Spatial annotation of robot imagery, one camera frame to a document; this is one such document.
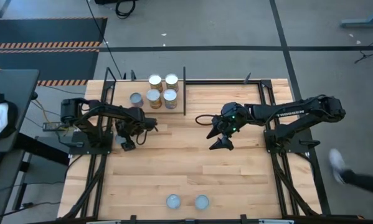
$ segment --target tin can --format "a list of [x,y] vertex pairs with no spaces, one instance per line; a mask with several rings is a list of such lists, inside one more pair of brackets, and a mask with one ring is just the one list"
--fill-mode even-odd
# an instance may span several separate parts
[[166,108],[174,109],[177,105],[176,91],[172,89],[164,91],[164,102],[166,103]]
[[161,77],[153,74],[149,76],[150,89],[158,90],[160,93],[163,92],[163,83],[161,83]]
[[140,93],[132,93],[130,96],[130,101],[133,106],[142,107],[143,106],[143,99]]
[[173,89],[178,92],[178,77],[175,74],[166,75],[167,89]]
[[149,90],[146,94],[149,100],[150,107],[153,109],[158,109],[161,106],[160,92],[158,90]]

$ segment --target person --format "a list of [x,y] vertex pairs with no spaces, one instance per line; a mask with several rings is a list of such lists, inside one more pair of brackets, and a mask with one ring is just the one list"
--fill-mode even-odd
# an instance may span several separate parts
[[333,168],[334,178],[340,184],[350,184],[373,192],[373,176],[356,174],[345,164],[341,153],[337,149],[330,150],[329,160]]

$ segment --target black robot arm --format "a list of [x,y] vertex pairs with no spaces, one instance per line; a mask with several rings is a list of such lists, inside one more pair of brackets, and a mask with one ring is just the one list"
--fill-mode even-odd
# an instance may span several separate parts
[[[88,105],[89,111],[82,114],[82,106]],[[141,108],[122,106],[113,106],[102,103],[98,100],[86,100],[84,98],[74,98],[62,101],[61,105],[61,122],[68,126],[76,126],[84,132],[91,146],[100,147],[104,142],[102,127],[94,126],[89,122],[93,116],[104,116],[116,119],[117,135],[126,139],[121,144],[125,151],[135,149],[135,143],[130,136],[142,134],[143,131],[156,129],[157,120],[146,118]]]
[[280,124],[275,129],[267,131],[265,133],[265,139],[269,139],[267,143],[283,146],[296,133],[320,122],[338,122],[344,118],[346,112],[339,99],[325,95],[273,106],[253,104],[242,106],[236,102],[227,103],[222,108],[221,115],[213,115],[213,127],[207,139],[218,134],[222,134],[223,138],[218,138],[210,149],[232,150],[234,147],[229,138],[246,124],[264,126],[275,118],[298,114],[306,114],[306,116],[290,124]]

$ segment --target shoe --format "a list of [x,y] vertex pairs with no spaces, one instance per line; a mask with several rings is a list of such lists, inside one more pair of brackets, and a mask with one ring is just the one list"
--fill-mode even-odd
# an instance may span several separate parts
[[342,159],[341,153],[337,149],[330,149],[329,153],[330,165],[333,168],[333,175],[337,182],[345,184],[341,174],[347,169],[344,159]]

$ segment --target wooden table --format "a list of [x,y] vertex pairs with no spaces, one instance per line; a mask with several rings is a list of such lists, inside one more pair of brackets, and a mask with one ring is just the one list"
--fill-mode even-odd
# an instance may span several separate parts
[[[277,104],[292,101],[287,79],[271,81]],[[89,81],[86,99],[100,99],[102,85],[103,81]],[[159,132],[148,133],[146,143],[134,151],[125,152],[113,142],[113,152],[106,163],[99,220],[129,220],[131,215],[142,220],[238,219],[240,214],[247,214],[247,218],[280,218],[264,128],[245,126],[232,137],[233,151],[210,151],[215,138],[205,137],[211,127],[199,126],[194,121],[200,114],[219,114],[223,104],[231,101],[260,103],[260,98],[257,88],[250,85],[187,85],[185,116],[148,115],[158,119]],[[282,118],[281,122],[294,119]],[[309,163],[294,154],[289,154],[288,160],[295,188],[311,208],[320,213]],[[83,192],[89,161],[90,156],[83,156],[68,171],[59,217],[70,210]],[[170,194],[181,196],[179,209],[167,208],[166,199]],[[194,207],[194,200],[200,194],[210,200],[207,210]],[[285,197],[291,213],[287,191]],[[89,215],[94,196],[91,199]]]

